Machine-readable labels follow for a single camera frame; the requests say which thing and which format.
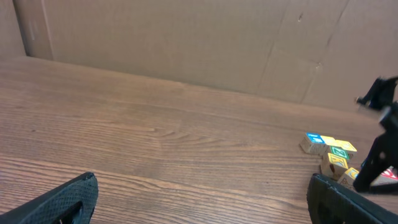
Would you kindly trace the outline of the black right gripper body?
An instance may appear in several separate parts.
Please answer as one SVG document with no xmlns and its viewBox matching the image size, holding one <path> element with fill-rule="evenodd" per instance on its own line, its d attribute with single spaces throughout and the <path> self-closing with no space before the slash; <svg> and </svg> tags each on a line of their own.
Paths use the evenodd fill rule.
<svg viewBox="0 0 398 224">
<path fill-rule="evenodd" d="M 361 107 L 379 114 L 379 124 L 386 131 L 397 131 L 397 101 L 394 93 L 397 87 L 397 76 L 377 78 L 364 96 L 355 99 Z"/>
</svg>

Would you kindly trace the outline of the red letter wooden block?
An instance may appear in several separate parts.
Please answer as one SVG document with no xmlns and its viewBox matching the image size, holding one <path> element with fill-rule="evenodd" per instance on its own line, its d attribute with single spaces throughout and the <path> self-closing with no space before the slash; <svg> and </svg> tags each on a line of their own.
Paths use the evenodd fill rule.
<svg viewBox="0 0 398 224">
<path fill-rule="evenodd" d="M 387 184 L 396 184 L 397 183 L 397 175 L 393 172 L 394 168 L 389 167 L 384 172 L 382 172 L 377 178 L 375 178 L 371 186 L 377 185 L 387 185 Z"/>
</svg>

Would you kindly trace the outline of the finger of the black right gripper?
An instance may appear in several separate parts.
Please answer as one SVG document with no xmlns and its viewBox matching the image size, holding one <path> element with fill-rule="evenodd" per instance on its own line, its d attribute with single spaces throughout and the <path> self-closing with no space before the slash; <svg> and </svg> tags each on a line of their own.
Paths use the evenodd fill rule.
<svg viewBox="0 0 398 224">
<path fill-rule="evenodd" d="M 397 184 L 371 186 L 391 166 L 397 169 L 397 133 L 385 132 L 374 140 L 353 187 L 359 193 L 397 193 Z"/>
</svg>

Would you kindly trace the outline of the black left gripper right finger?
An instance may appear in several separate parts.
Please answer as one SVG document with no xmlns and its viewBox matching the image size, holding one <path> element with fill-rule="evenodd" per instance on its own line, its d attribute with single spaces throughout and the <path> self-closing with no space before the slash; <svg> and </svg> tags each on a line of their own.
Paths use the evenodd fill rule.
<svg viewBox="0 0 398 224">
<path fill-rule="evenodd" d="M 323 174 L 313 174 L 307 190 L 310 219 L 315 224 L 397 224 L 397 214 L 362 197 Z"/>
</svg>

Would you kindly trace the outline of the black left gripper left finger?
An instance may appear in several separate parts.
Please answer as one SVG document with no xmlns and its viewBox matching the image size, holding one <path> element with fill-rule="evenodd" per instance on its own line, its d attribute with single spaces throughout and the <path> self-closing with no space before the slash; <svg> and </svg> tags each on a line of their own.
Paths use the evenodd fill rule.
<svg viewBox="0 0 398 224">
<path fill-rule="evenodd" d="M 1 224 L 89 224 L 98 199 L 98 181 L 85 172 L 1 215 Z"/>
</svg>

